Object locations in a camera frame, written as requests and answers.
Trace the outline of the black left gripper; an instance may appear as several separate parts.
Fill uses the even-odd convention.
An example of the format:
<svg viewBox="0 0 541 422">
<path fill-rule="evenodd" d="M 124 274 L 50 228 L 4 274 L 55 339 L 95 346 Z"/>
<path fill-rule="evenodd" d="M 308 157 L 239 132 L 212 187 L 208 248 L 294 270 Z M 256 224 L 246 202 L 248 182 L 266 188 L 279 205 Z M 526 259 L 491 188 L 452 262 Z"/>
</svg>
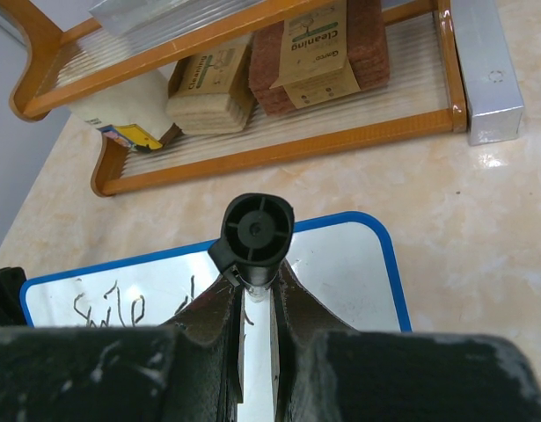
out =
<svg viewBox="0 0 541 422">
<path fill-rule="evenodd" d="M 25 281 L 21 267 L 0 268 L 0 326 L 26 325 L 20 304 L 20 290 Z"/>
</svg>

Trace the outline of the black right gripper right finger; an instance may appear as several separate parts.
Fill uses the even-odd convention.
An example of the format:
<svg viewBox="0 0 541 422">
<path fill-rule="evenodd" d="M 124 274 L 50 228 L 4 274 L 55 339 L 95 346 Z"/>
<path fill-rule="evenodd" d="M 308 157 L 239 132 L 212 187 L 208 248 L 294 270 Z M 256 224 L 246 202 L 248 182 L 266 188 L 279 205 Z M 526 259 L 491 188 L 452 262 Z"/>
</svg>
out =
<svg viewBox="0 0 541 422">
<path fill-rule="evenodd" d="M 272 285 L 278 421 L 541 421 L 541 387 L 505 338 L 358 331 L 288 264 Z"/>
</svg>

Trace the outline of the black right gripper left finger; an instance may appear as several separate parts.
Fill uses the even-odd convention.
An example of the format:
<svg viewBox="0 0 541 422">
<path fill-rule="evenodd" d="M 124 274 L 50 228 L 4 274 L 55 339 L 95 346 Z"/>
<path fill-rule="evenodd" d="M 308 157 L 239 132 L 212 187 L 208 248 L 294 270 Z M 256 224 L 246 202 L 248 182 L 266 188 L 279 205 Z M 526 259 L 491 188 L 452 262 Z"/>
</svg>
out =
<svg viewBox="0 0 541 422">
<path fill-rule="evenodd" d="M 242 310 L 218 279 L 159 326 L 0 328 L 0 421 L 234 421 Z"/>
</svg>

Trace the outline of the blue framed whiteboard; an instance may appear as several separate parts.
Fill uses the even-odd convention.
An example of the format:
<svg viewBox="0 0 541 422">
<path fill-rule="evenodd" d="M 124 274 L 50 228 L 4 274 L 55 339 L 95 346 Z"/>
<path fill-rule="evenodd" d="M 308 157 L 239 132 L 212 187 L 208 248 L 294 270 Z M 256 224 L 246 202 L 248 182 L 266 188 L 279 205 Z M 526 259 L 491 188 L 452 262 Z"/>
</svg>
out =
<svg viewBox="0 0 541 422">
<path fill-rule="evenodd" d="M 27 280 L 28 325 L 137 326 L 165 322 L 219 272 L 209 241 Z M 374 217 L 344 212 L 298 222 L 287 260 L 301 285 L 361 331 L 412 329 L 397 260 Z"/>
</svg>

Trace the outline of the white bag lower shelf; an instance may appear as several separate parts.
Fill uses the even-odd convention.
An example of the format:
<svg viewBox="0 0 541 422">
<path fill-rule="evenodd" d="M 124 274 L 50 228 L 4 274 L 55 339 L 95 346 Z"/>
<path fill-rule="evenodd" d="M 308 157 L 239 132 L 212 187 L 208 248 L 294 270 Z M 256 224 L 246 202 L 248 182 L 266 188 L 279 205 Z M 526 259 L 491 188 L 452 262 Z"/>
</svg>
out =
<svg viewBox="0 0 541 422">
<path fill-rule="evenodd" d="M 166 113 L 168 81 L 157 69 L 68 105 L 79 119 L 125 149 L 150 153 L 181 134 Z"/>
</svg>

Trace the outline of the orange wooden shelf rack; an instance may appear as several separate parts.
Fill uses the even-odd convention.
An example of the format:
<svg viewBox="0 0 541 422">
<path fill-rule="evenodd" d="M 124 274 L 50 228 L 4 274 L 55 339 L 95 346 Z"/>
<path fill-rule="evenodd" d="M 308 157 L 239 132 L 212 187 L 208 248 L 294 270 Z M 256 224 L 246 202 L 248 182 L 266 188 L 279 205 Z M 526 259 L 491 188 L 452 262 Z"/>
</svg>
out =
<svg viewBox="0 0 541 422">
<path fill-rule="evenodd" d="M 28 53 L 11 110 L 92 125 L 102 197 L 467 128 L 448 1 L 181 1 L 120 32 L 0 10 Z"/>
</svg>

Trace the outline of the beige sponge stack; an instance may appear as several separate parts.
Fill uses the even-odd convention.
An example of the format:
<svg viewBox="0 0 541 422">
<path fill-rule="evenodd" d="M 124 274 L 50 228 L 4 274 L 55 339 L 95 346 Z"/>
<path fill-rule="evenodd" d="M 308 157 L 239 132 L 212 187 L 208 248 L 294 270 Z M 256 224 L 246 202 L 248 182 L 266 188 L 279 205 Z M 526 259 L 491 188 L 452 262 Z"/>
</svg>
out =
<svg viewBox="0 0 541 422">
<path fill-rule="evenodd" d="M 248 73 L 253 35 L 177 61 L 168 83 L 166 113 L 186 135 L 242 131 L 256 100 Z"/>
</svg>

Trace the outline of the grey block beside rack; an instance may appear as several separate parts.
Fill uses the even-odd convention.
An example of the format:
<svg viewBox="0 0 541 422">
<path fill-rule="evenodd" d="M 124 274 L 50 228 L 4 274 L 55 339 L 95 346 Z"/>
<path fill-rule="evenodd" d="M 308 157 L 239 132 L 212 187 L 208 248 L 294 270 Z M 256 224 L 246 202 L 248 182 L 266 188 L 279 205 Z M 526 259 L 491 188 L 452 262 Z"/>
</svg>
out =
<svg viewBox="0 0 541 422">
<path fill-rule="evenodd" d="M 450 3 L 472 146 L 514 140 L 524 101 L 493 1 Z"/>
</svg>

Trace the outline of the brown sponge stack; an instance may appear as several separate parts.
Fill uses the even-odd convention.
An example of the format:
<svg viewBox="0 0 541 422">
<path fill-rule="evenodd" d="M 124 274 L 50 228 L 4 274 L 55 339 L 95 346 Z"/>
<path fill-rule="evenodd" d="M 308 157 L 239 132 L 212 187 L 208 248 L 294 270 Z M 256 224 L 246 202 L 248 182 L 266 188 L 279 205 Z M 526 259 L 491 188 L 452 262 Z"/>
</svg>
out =
<svg viewBox="0 0 541 422">
<path fill-rule="evenodd" d="M 268 116 L 387 85 L 382 5 L 333 1 L 253 36 L 249 88 Z"/>
</svg>

